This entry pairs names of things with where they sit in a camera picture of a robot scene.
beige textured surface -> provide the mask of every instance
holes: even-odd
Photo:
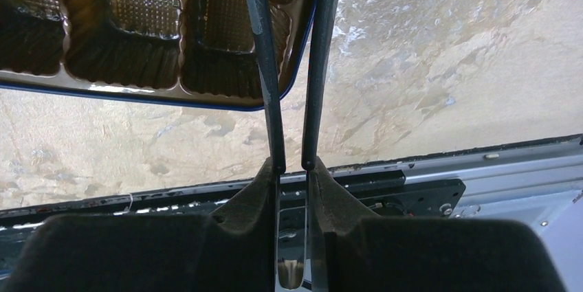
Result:
[[[328,166],[583,131],[583,0],[340,0]],[[307,55],[283,100],[300,170]],[[255,174],[263,112],[0,91],[0,208]]]

bolt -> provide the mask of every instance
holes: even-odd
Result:
[[[445,203],[439,207],[439,211],[443,213],[443,215],[450,215],[454,210],[452,209],[452,204]]]

